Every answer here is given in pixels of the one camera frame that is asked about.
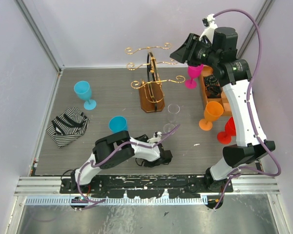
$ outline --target wall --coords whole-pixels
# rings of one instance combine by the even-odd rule
[[[256,16],[264,0],[24,0],[48,44],[65,67],[126,66],[146,63],[137,49],[171,42],[177,49],[190,32],[201,34],[202,18],[227,8],[240,8]],[[239,45],[251,23],[238,13],[226,14],[218,26],[231,26]],[[158,61],[169,61],[173,51],[154,49]]]
[[[276,143],[275,154],[282,166],[277,181],[293,227],[293,1],[276,1],[261,33],[263,55],[254,99],[261,125],[268,139]],[[255,37],[244,55],[252,70],[257,51]],[[266,171],[276,171],[268,156],[263,163]]]
[[[57,73],[13,0],[0,0],[0,233],[26,176]]]

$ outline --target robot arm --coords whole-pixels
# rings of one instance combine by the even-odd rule
[[[215,181],[226,179],[227,175],[239,166],[252,163],[267,154],[257,137],[263,139],[271,151],[275,149],[275,144],[273,141],[267,141],[250,93],[249,102],[258,130],[257,136],[252,128],[246,98],[251,72],[244,59],[236,58],[238,35],[235,29],[217,27],[213,15],[203,19],[203,24],[206,26],[203,34],[198,36],[190,33],[185,43],[170,57],[189,66],[204,64],[212,67],[213,74],[223,88],[232,110],[236,144],[224,147],[223,158],[207,169],[205,181],[209,187]]]
[[[145,167],[154,167],[171,162],[172,155],[169,150],[164,150],[162,144],[154,146],[156,142],[161,140],[161,135],[161,132],[155,132],[151,139],[148,139],[146,135],[132,138],[129,136],[128,131],[122,131],[97,140],[92,154],[87,160],[87,162],[93,162],[93,164],[104,161],[118,145],[126,141],[134,142],[136,145],[125,145],[116,152],[114,157],[100,167],[93,168],[89,163],[82,172],[80,168],[76,169],[74,173],[71,174],[72,182],[76,183],[78,174],[81,173],[80,185],[89,184],[93,177],[101,170],[113,168],[131,157],[143,159]]]

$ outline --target folded cloth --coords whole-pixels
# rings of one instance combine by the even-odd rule
[[[77,107],[68,107],[60,116],[56,116],[46,132],[51,136],[59,148],[75,141],[84,133],[89,119]]]

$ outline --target wooden base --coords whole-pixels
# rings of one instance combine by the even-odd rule
[[[164,96],[160,84],[151,83],[152,91],[156,100],[162,99]],[[152,112],[159,112],[162,111],[165,107],[164,99],[158,103],[152,103],[149,100],[152,100],[150,93],[149,93],[149,86],[146,85],[143,88],[139,89],[139,96],[140,96],[140,105],[141,109],[144,110],[146,113]]]
[[[222,116],[232,116],[229,101],[228,101],[225,93],[221,92],[221,97],[220,98],[208,98],[206,93],[205,93],[205,84],[204,84],[204,78],[203,78],[202,74],[199,76],[199,82],[200,82],[200,86],[201,86],[201,93],[202,93],[202,99],[203,99],[204,108],[206,107],[208,102],[217,101],[224,108],[224,113],[222,114]]]

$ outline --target gold metal rack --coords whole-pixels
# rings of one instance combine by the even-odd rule
[[[130,47],[125,49],[125,53],[128,55],[132,55],[140,50],[148,50],[147,63],[141,64],[137,67],[135,67],[135,64],[133,62],[130,62],[127,64],[127,69],[131,71],[134,71],[140,68],[141,66],[146,66],[147,82],[144,80],[141,80],[141,82],[135,80],[130,85],[134,89],[139,89],[141,108],[147,113],[158,112],[163,110],[165,106],[165,103],[164,103],[165,94],[162,90],[163,82],[170,81],[174,83],[182,83],[186,80],[184,76],[176,76],[175,79],[160,80],[160,77],[158,75],[157,64],[165,63],[170,65],[176,65],[177,62],[173,59],[170,60],[171,62],[166,62],[166,61],[157,62],[156,58],[151,52],[152,48],[161,48],[161,49],[167,50],[171,48],[171,44],[165,43],[164,47],[153,46],[153,47],[139,48],[135,51],[133,51],[132,48]]]

